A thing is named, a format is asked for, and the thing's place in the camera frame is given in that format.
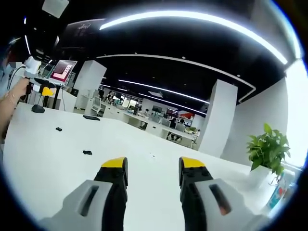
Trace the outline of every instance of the potted plant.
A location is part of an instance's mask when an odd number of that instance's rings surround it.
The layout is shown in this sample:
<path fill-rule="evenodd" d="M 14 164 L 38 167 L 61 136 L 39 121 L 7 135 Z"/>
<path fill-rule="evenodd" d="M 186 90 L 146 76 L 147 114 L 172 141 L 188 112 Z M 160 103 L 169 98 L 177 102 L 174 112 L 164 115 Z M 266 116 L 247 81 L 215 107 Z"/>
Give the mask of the potted plant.
<path fill-rule="evenodd" d="M 267 172 L 271 170 L 280 176 L 284 169 L 281 160 L 285 159 L 286 154 L 290 157 L 287 136 L 272 130 L 267 123 L 264 124 L 264 132 L 259 136 L 249 136 L 252 140 L 247 143 L 247 148 L 249 160 L 253 162 L 250 171 L 263 166 L 268 169 Z"/>

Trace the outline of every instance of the white pillar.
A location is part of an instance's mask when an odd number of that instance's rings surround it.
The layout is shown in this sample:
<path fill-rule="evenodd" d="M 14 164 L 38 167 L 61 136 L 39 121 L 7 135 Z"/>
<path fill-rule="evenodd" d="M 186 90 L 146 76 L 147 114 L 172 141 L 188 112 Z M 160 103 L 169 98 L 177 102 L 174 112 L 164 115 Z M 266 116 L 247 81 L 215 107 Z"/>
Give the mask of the white pillar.
<path fill-rule="evenodd" d="M 200 152 L 220 157 L 226 145 L 236 107 L 237 87 L 217 80 L 210 105 L 197 140 Z"/>
<path fill-rule="evenodd" d="M 85 61 L 75 82 L 74 88 L 78 89 L 76 107 L 86 108 L 88 99 L 83 95 L 88 94 L 88 90 L 97 90 L 107 68 L 95 60 Z"/>

